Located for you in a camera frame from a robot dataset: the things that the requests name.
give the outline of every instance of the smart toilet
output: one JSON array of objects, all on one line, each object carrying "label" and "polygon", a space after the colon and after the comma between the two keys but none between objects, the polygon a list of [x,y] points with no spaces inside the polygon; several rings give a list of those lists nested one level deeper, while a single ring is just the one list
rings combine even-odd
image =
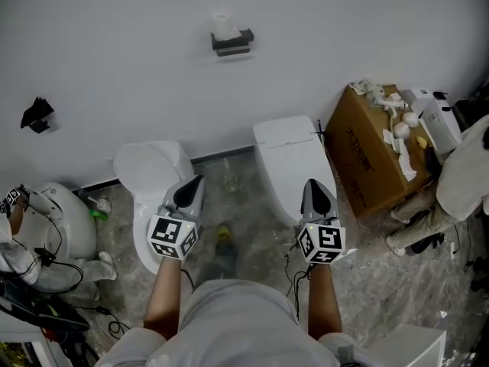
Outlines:
[{"label": "smart toilet", "polygon": [[304,186],[310,179],[336,199],[328,158],[307,116],[259,122],[253,127],[255,155],[270,208],[286,226],[298,226],[303,215]]},{"label": "smart toilet", "polygon": [[157,273],[161,255],[147,243],[150,219],[158,214],[170,187],[194,175],[190,159],[176,141],[148,141],[123,145],[114,158],[114,169],[121,184],[134,197],[132,232],[139,259]]},{"label": "smart toilet", "polygon": [[30,207],[15,238],[29,250],[45,247],[57,251],[58,258],[93,259],[97,234],[86,205],[59,183],[49,182],[29,190]]}]

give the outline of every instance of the gray shirt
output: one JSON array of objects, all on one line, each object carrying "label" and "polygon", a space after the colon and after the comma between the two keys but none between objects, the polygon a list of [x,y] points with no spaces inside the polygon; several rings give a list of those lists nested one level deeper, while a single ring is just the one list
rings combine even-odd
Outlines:
[{"label": "gray shirt", "polygon": [[338,348],[350,345],[357,362],[380,365],[343,333],[319,341],[308,336],[280,292],[250,281],[213,280],[192,294],[170,341],[151,330],[130,330],[97,366],[339,367]]}]

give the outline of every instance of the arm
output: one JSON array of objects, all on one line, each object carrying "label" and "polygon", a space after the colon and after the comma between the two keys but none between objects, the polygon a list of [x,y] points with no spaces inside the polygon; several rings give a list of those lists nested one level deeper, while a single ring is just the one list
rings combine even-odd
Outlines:
[{"label": "arm", "polygon": [[22,226],[22,220],[24,219],[24,208],[25,208],[24,197],[19,197],[14,205],[14,210],[12,211],[8,222],[10,223],[10,229],[12,235],[17,235]]},{"label": "arm", "polygon": [[166,340],[178,331],[181,266],[180,260],[161,260],[144,317],[144,327],[159,333]]},{"label": "arm", "polygon": [[313,339],[342,331],[330,265],[316,265],[311,271],[308,325],[309,335]]}]

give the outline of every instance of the gray marble tile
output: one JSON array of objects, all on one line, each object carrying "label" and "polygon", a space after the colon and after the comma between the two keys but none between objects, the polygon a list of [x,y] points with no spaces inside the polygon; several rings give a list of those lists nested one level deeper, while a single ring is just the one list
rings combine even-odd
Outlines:
[{"label": "gray marble tile", "polygon": [[[215,228],[221,222],[230,225],[240,251],[238,276],[287,292],[290,282],[284,273],[283,255],[294,243],[294,232],[283,226],[269,210],[253,153],[195,166],[196,173],[206,177],[206,201],[202,212],[205,227],[201,240],[191,251],[184,267],[195,279],[199,269],[212,259],[216,241]],[[230,193],[226,174],[235,174],[239,188]],[[387,212],[356,220],[335,174],[342,225],[347,229],[347,248],[356,249],[333,265],[335,289],[345,332],[363,346],[369,346],[400,324],[411,323],[448,331],[446,355],[467,352],[476,340],[487,316],[484,299],[470,292],[473,274],[464,273],[469,242],[466,223],[458,225],[461,250],[452,263],[449,242],[455,242],[455,229],[447,232],[448,241],[437,249],[431,247],[421,255],[397,258],[384,244],[384,236],[402,225],[389,218]],[[154,281],[139,262],[132,241],[132,198],[116,185],[92,194],[112,202],[107,222],[97,221],[99,250],[108,250],[118,269],[116,281],[101,281],[100,304],[109,308],[121,321],[141,326],[144,309]],[[472,255],[484,255],[483,233],[477,219],[470,219]],[[289,274],[306,268],[299,250],[290,255]],[[191,294],[188,280],[182,278],[184,304]],[[309,293],[307,281],[300,285],[300,323],[306,328]],[[107,317],[86,312],[94,330],[89,341],[98,352],[107,351],[112,341],[107,332]]]}]

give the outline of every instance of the pants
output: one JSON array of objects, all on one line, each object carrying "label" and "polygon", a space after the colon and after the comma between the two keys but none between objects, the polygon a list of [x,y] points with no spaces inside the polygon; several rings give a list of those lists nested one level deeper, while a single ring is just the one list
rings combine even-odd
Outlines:
[{"label": "pants", "polygon": [[428,236],[444,232],[458,222],[456,218],[445,212],[436,200],[436,187],[437,184],[432,183],[431,186],[393,209],[395,217],[403,221],[410,220],[418,212],[429,209],[427,215],[392,235],[390,241],[393,247],[406,248]]},{"label": "pants", "polygon": [[220,241],[215,246],[214,258],[200,271],[195,288],[208,280],[236,278],[238,250],[230,240]]},{"label": "pants", "polygon": [[[71,291],[74,297],[93,299],[99,293],[94,281],[107,280],[114,273],[114,268],[107,262],[59,259],[59,262],[73,264],[83,272],[83,280],[76,290]],[[74,268],[64,265],[51,264],[49,267],[42,267],[39,278],[34,283],[34,288],[43,292],[60,292],[69,290],[79,281],[79,272]]]}]

